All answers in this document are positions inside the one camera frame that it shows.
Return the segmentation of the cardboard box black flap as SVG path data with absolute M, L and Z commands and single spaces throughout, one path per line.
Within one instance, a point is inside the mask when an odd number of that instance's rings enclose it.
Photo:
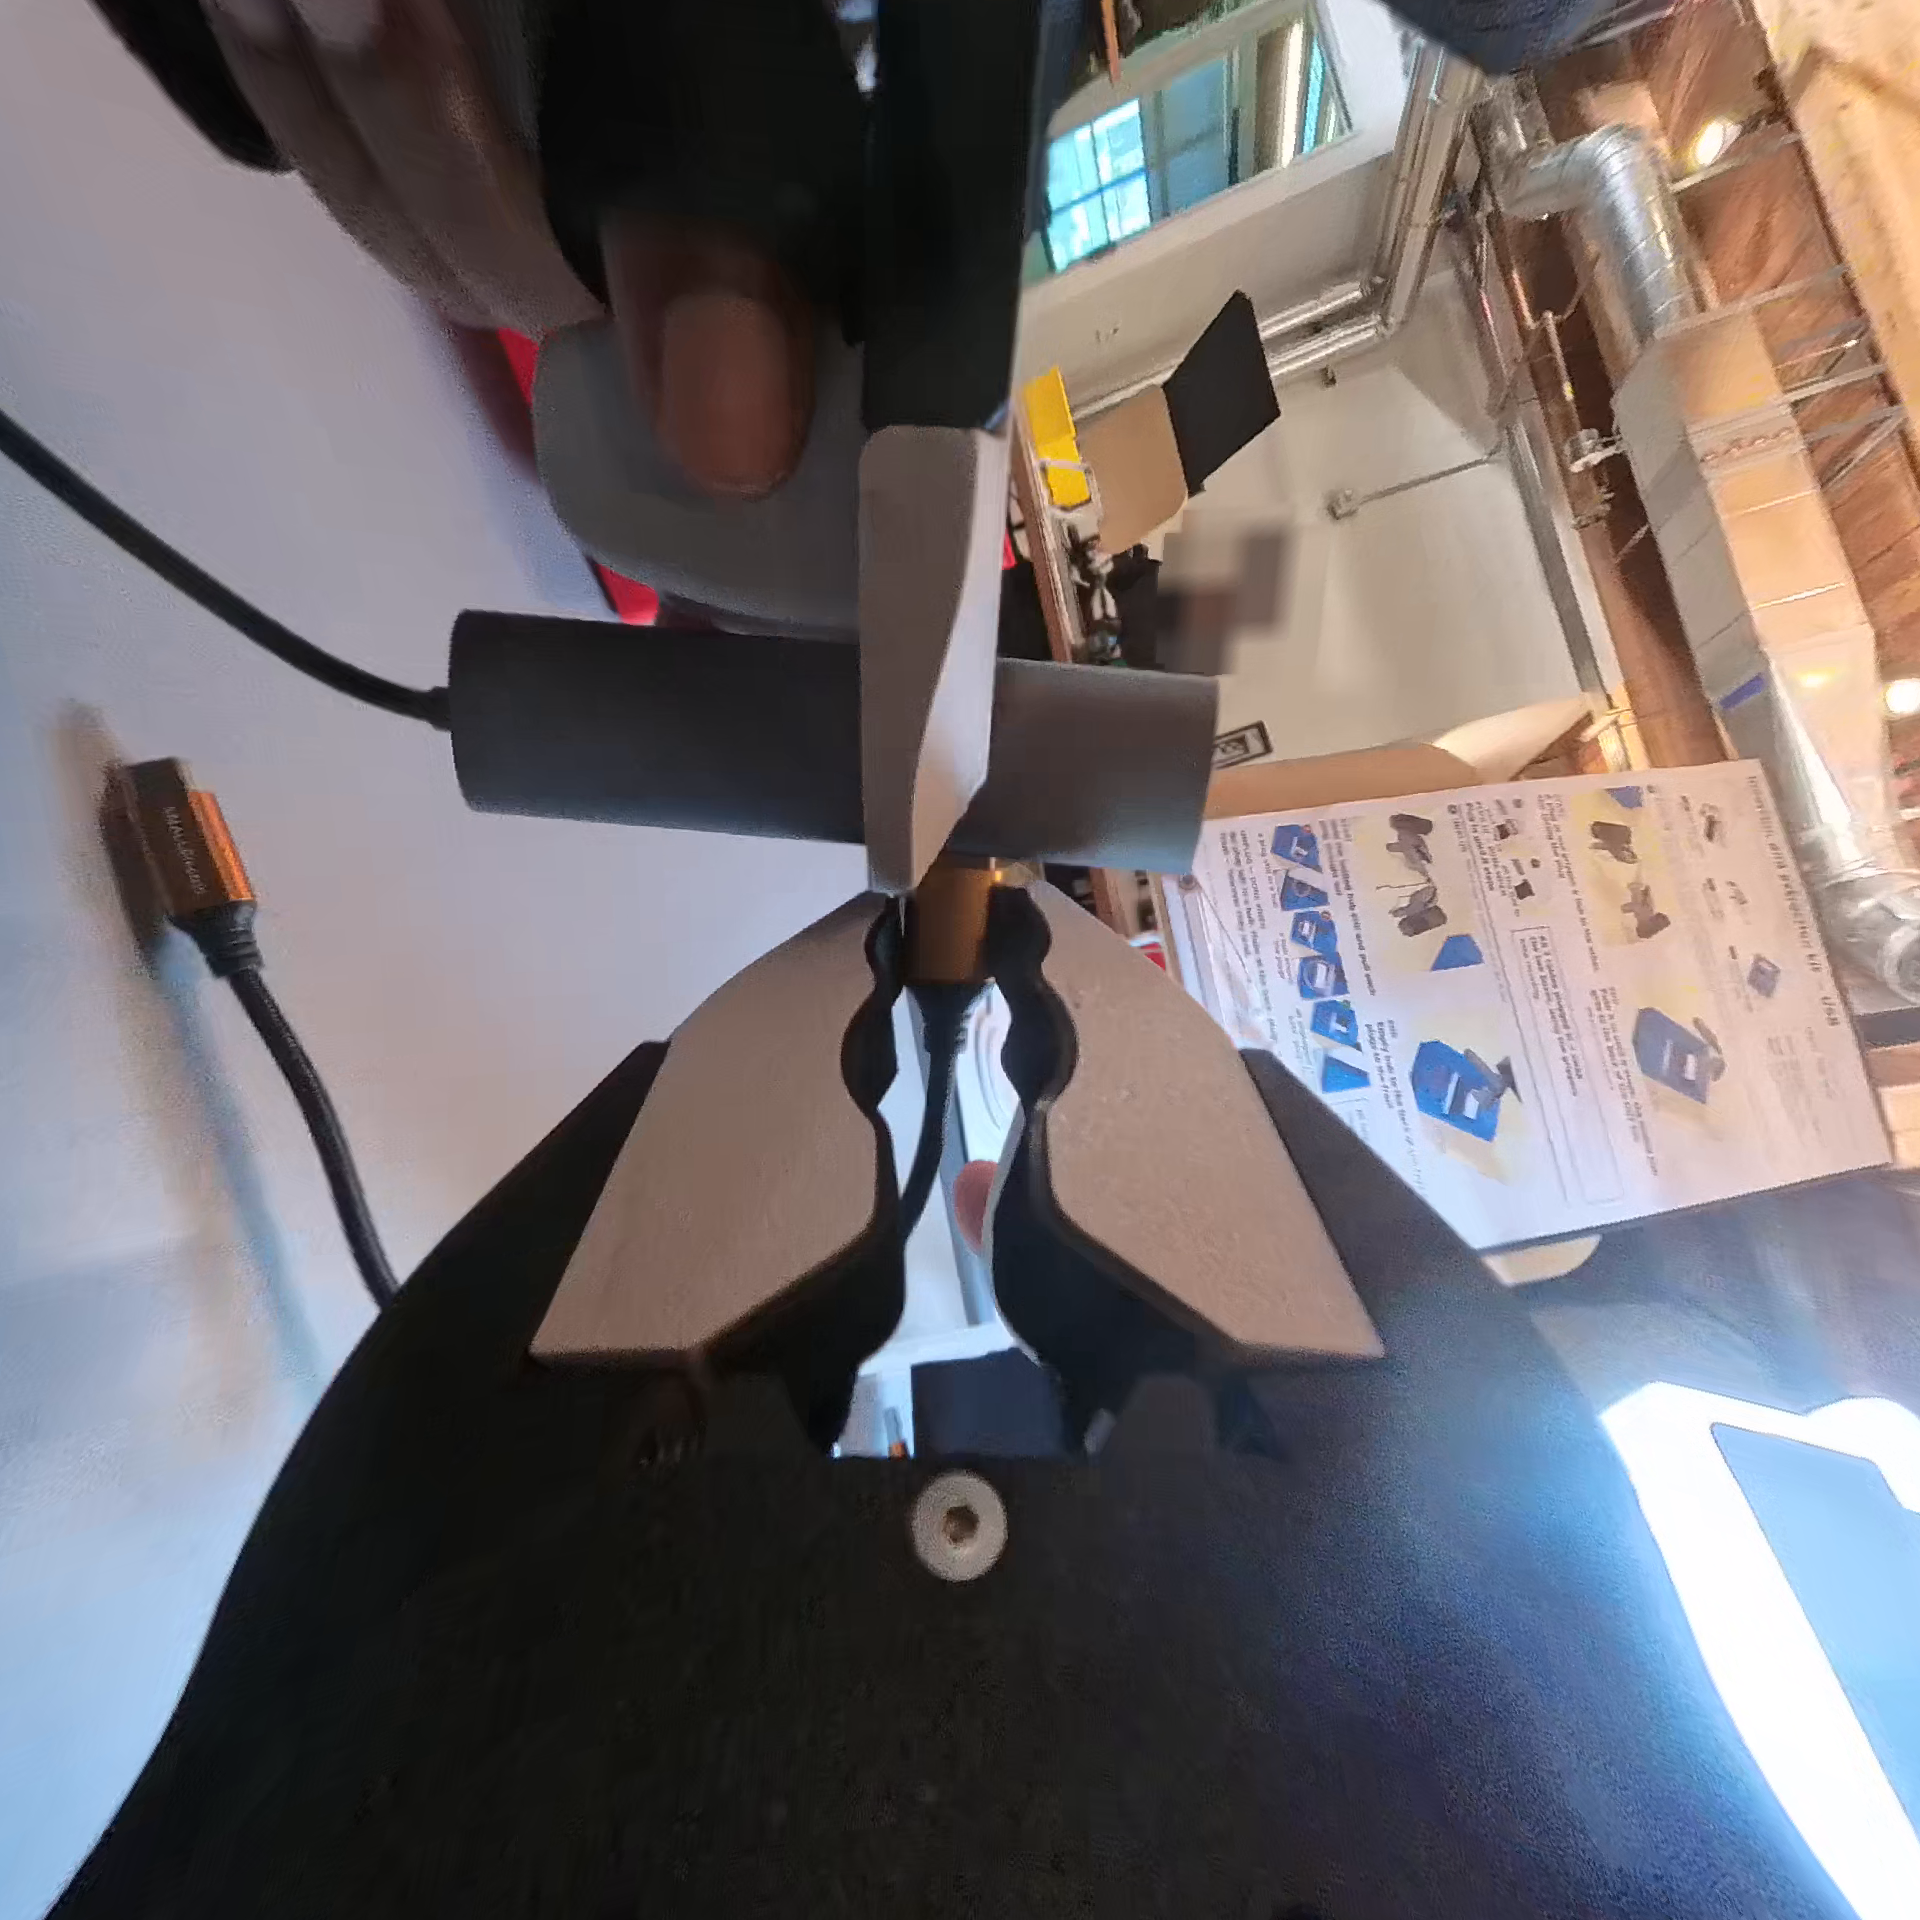
M 1164 380 L 1077 429 L 1098 551 L 1117 562 L 1178 520 L 1281 416 L 1254 299 L 1236 289 Z

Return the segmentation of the person's left hand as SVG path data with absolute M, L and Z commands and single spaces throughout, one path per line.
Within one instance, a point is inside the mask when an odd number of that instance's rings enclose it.
M 735 222 L 640 182 L 650 4 L 213 2 L 213 53 L 271 155 L 443 317 L 543 339 L 606 320 L 701 491 L 797 470 L 815 326 Z

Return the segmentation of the window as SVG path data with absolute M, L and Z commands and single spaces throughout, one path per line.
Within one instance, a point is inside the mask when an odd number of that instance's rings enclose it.
M 1031 281 L 1102 260 L 1238 185 L 1345 141 L 1353 114 L 1318 4 L 1205 4 L 1140 25 L 1050 135 Z

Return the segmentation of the white instruction poster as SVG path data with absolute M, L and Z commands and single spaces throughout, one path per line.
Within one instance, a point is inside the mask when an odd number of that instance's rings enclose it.
M 1274 803 L 1164 905 L 1189 991 L 1478 1251 L 1894 1164 L 1759 762 Z

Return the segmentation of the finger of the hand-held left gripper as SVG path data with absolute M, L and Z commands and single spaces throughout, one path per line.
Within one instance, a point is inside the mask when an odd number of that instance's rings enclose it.
M 1010 437 L 886 426 L 859 462 L 861 789 L 871 882 L 911 894 L 990 773 Z

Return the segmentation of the black usb cable orange plugs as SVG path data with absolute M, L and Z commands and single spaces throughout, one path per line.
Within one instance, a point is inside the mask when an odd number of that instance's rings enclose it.
M 249 1016 L 292 1094 L 332 1198 L 349 1255 L 376 1309 L 399 1297 L 396 1275 L 354 1160 L 349 1131 L 321 1070 L 266 983 L 257 938 L 258 899 L 216 796 L 179 758 L 122 763 L 109 789 L 112 813 L 140 851 L 162 920 L 201 954 Z M 942 1178 L 954 1061 L 966 1036 L 977 980 L 914 980 L 909 991 L 926 1048 L 924 1116 L 901 1194 L 901 1233 L 918 1227 Z

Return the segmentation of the person's black printed hoodie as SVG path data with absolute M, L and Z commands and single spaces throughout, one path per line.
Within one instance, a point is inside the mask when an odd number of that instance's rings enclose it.
M 1493 1254 L 1844 1915 L 1916 1915 L 1916 1209 L 1881 1173 Z

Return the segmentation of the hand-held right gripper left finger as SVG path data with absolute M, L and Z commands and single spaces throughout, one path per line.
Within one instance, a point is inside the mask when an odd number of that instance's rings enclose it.
M 718 1358 L 899 1198 L 901 902 L 848 899 L 674 1029 L 533 1337 L 548 1364 Z

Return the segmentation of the yellow plastic bin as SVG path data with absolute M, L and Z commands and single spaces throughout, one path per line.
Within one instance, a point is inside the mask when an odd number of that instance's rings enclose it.
M 1060 516 L 1098 516 L 1098 483 L 1060 365 L 1049 365 L 1022 383 L 1021 417 L 1040 503 Z

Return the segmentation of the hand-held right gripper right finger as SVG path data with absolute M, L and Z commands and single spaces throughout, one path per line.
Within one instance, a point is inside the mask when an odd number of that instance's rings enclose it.
M 1021 1117 L 987 1213 L 1001 1316 L 1072 1404 L 1370 1364 L 1380 1331 L 1227 1032 L 1057 887 L 997 886 Z

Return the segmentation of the black usb hub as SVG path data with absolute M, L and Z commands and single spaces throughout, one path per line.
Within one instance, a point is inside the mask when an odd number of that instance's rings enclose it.
M 483 812 L 862 846 L 886 876 L 861 772 L 851 638 L 620 628 L 462 612 L 447 715 Z M 1191 866 L 1217 735 L 1198 675 L 998 659 L 982 784 L 931 857 L 1175 874 Z

